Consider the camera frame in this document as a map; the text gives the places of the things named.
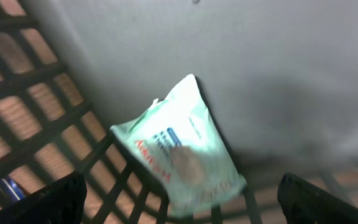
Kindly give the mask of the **green wet wipes pack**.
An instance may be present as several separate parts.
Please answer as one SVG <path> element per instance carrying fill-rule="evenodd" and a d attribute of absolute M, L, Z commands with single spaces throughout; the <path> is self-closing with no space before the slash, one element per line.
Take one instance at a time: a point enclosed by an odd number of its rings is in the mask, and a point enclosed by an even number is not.
<path fill-rule="evenodd" d="M 192 74 L 177 83 L 164 100 L 154 100 L 141 116 L 110 129 L 163 185 L 174 217 L 227 202 L 247 184 Z"/>

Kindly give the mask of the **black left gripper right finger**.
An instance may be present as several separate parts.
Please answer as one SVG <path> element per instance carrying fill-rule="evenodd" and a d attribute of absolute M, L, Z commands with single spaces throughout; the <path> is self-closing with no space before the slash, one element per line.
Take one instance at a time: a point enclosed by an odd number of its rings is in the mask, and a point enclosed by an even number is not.
<path fill-rule="evenodd" d="M 277 200 L 288 224 L 358 224 L 358 208 L 297 175 L 283 175 Z"/>

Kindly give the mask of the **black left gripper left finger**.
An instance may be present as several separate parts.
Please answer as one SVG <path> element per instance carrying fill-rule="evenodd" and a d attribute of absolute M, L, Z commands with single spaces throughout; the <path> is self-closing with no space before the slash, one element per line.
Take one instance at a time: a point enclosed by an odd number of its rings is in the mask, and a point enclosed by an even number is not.
<path fill-rule="evenodd" d="M 0 210 L 0 224 L 80 224 L 87 188 L 77 171 Z"/>

